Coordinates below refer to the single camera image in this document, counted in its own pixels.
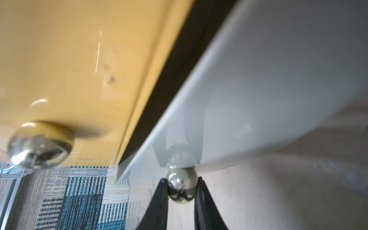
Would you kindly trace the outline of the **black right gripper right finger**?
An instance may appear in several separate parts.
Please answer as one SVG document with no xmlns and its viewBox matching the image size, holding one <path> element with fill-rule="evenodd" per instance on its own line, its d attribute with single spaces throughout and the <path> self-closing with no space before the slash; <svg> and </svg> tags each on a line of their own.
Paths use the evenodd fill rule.
<svg viewBox="0 0 368 230">
<path fill-rule="evenodd" d="M 195 230 L 228 230 L 202 177 L 197 183 L 194 223 Z"/>
</svg>

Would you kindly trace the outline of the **grey green drawer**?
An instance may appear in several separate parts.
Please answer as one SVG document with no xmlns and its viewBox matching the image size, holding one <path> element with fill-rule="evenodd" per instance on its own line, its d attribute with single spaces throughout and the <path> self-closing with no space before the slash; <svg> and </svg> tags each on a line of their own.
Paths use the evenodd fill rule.
<svg viewBox="0 0 368 230">
<path fill-rule="evenodd" d="M 367 1 L 239 1 L 116 184 L 272 152 L 367 86 Z"/>
</svg>

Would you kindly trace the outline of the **yellow drawer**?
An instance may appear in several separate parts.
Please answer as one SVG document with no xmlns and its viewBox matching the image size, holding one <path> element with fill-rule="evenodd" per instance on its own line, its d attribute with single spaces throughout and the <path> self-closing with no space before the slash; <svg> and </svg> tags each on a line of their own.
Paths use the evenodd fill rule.
<svg viewBox="0 0 368 230">
<path fill-rule="evenodd" d="M 1 1 L 1 157 L 36 121 L 64 166 L 116 166 L 194 1 Z"/>
</svg>

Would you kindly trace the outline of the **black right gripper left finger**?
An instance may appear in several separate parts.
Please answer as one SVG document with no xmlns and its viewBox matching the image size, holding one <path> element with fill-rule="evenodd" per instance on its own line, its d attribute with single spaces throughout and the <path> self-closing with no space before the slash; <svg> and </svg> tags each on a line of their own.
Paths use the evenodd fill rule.
<svg viewBox="0 0 368 230">
<path fill-rule="evenodd" d="M 160 179 L 137 230 L 165 230 L 168 218 L 168 183 Z"/>
</svg>

